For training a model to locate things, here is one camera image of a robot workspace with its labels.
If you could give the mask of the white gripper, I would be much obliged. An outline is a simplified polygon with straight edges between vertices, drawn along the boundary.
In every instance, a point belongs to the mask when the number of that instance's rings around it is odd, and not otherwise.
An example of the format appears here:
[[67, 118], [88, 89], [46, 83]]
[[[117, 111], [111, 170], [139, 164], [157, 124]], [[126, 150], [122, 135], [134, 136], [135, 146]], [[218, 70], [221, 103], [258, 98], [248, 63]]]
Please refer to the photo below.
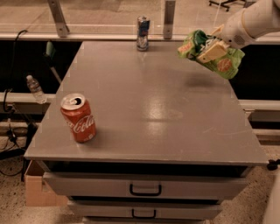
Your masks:
[[245, 29], [243, 12], [231, 16], [224, 25], [222, 24], [212, 31], [211, 36], [220, 36], [222, 40], [214, 40], [196, 57], [196, 60], [200, 63], [221, 58], [227, 54], [229, 46], [241, 49], [255, 42]]

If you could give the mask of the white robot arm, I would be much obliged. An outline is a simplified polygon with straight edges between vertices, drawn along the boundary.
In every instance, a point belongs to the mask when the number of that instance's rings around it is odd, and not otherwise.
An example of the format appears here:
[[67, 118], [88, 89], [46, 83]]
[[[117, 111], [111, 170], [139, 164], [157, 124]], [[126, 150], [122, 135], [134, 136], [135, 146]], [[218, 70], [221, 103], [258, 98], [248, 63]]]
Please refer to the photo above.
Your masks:
[[227, 54], [229, 48], [242, 49], [268, 33], [280, 31], [280, 0], [258, 0], [236, 12], [211, 33], [214, 41], [197, 57], [207, 63]]

